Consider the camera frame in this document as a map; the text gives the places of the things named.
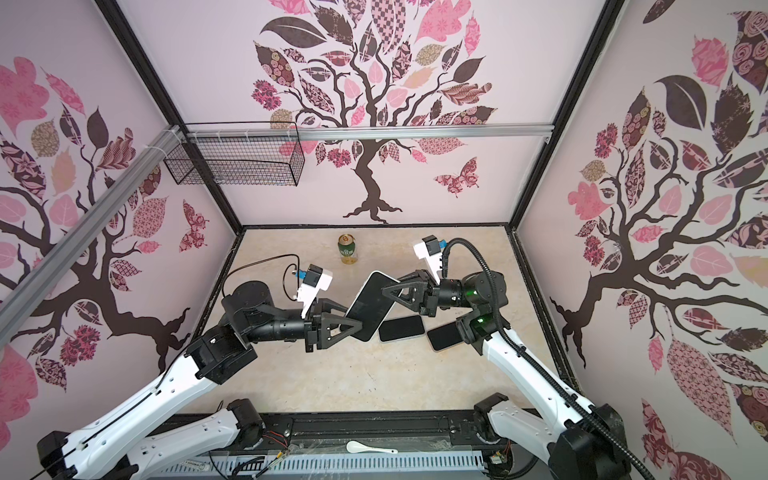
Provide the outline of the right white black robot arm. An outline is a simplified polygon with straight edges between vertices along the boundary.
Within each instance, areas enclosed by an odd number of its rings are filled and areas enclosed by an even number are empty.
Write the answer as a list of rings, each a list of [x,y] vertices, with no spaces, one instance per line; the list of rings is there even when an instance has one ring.
[[[503,287],[498,272],[435,280],[419,270],[381,292],[423,316],[465,309],[456,320],[462,341],[506,374],[536,410],[530,413],[510,400],[482,408],[493,435],[527,450],[555,479],[630,478],[632,464],[618,414],[566,385],[523,344],[500,315]]]

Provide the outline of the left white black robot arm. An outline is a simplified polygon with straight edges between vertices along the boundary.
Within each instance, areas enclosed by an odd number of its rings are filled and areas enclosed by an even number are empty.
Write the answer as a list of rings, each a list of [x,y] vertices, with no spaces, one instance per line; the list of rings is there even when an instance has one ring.
[[[155,430],[253,362],[257,343],[301,340],[312,352],[362,328],[361,321],[343,315],[342,305],[326,298],[312,296],[301,309],[277,308],[261,281],[241,284],[222,305],[220,322],[128,400],[79,430],[42,438],[37,451],[43,473],[52,479],[148,479],[201,453],[256,442],[264,423],[244,399],[162,434]]]

